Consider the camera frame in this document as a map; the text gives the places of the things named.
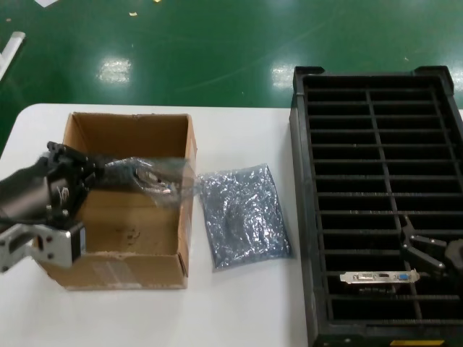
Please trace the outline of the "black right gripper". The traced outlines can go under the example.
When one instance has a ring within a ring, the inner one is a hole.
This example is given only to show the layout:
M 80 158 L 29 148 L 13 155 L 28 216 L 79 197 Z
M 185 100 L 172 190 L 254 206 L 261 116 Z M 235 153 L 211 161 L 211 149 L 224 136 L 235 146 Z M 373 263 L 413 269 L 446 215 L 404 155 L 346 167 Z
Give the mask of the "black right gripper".
M 443 277 L 446 266 L 456 274 L 462 274 L 463 240 L 454 240 L 447 245 L 445 241 L 419 235 L 407 215 L 403 215 L 402 220 L 401 255 L 411 267 L 433 277 Z

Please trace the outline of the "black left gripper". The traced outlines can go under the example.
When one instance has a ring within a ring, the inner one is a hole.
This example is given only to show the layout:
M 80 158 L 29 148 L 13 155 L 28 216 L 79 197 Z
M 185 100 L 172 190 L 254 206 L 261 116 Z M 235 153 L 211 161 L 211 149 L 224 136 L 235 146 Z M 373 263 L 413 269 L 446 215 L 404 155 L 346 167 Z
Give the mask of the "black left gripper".
M 57 142 L 48 157 L 1 180 L 2 221 L 45 221 L 63 210 L 74 215 L 104 169 L 101 158 Z

